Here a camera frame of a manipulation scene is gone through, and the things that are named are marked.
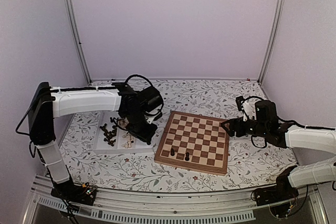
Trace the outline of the white plastic compartment tray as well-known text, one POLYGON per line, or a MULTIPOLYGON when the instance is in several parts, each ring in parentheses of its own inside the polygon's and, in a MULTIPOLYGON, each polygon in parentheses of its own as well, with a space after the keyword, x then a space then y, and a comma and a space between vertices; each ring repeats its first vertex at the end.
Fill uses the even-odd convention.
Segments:
POLYGON ((93 152, 109 155, 153 151, 153 143, 148 145, 125 130, 127 124, 127 119, 121 119, 117 112, 102 111, 94 137, 93 152))

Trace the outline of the dark chess piece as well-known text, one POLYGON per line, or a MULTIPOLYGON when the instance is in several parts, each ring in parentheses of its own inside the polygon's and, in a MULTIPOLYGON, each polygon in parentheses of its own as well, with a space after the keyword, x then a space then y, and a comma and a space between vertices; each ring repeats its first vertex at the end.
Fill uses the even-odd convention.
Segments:
POLYGON ((186 152, 185 153, 185 161, 189 161, 190 160, 190 153, 186 152))
POLYGON ((170 150, 170 154, 171 154, 171 156, 174 156, 174 155, 175 155, 175 150, 174 150, 174 148, 171 148, 171 150, 170 150))

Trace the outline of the wooden chess board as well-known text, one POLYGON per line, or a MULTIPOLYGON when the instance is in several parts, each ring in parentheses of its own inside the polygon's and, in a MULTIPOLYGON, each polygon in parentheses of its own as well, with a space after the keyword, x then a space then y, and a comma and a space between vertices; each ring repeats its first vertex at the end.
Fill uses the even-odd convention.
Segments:
POLYGON ((229 136, 221 127, 224 119, 185 112, 171 112, 154 161, 194 172, 227 174, 229 136), (185 161, 185 153, 190 160, 185 161))

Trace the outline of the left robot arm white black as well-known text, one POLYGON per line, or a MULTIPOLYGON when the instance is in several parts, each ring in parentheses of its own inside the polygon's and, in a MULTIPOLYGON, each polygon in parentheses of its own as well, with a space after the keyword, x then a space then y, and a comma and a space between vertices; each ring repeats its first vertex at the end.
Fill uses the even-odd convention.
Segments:
POLYGON ((163 98, 153 85, 135 91, 126 82, 114 82, 109 87, 81 88, 51 87, 48 82, 41 82, 28 111, 28 135, 58 184, 58 192, 67 200, 73 200, 78 188, 70 182, 70 174, 55 144, 54 120, 72 114, 116 112, 127 120, 126 131, 150 144, 158 128, 153 121, 161 115, 163 105, 163 98))

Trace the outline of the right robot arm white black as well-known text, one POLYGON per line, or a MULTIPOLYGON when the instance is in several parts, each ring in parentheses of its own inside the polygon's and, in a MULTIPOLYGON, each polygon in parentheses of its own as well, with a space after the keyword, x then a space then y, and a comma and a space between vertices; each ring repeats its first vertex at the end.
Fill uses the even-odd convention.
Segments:
MULTIPOLYGON (((265 144, 279 148, 306 148, 335 154, 335 129, 320 126, 303 126, 294 120, 282 120, 276 105, 269 100, 259 100, 252 109, 246 99, 236 100, 239 118, 221 123, 230 137, 261 137, 265 144)), ((335 181, 335 157, 310 165, 292 166, 276 178, 271 196, 284 200, 292 188, 335 181)))

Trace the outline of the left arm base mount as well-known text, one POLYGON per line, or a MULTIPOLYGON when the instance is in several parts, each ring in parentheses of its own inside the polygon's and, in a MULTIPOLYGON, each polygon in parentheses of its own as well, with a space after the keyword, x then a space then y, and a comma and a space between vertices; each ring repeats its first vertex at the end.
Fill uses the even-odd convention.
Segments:
POLYGON ((85 183, 85 186, 76 185, 72 180, 60 184, 53 183, 53 188, 51 190, 51 195, 53 197, 88 206, 93 206, 96 194, 96 188, 89 185, 89 183, 85 183))

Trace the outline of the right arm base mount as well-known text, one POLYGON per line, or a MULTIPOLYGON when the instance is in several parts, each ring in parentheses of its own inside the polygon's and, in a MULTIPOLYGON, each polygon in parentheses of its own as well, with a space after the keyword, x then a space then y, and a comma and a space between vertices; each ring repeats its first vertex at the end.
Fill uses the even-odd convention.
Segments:
POLYGON ((273 216, 277 218, 289 217, 299 196, 298 190, 290 185, 288 179, 290 172, 296 167, 295 165, 286 168, 276 178, 274 186, 255 189, 250 195, 251 200, 256 202, 257 206, 263 206, 293 199, 293 203, 287 202, 283 205, 270 207, 270 212, 273 216))

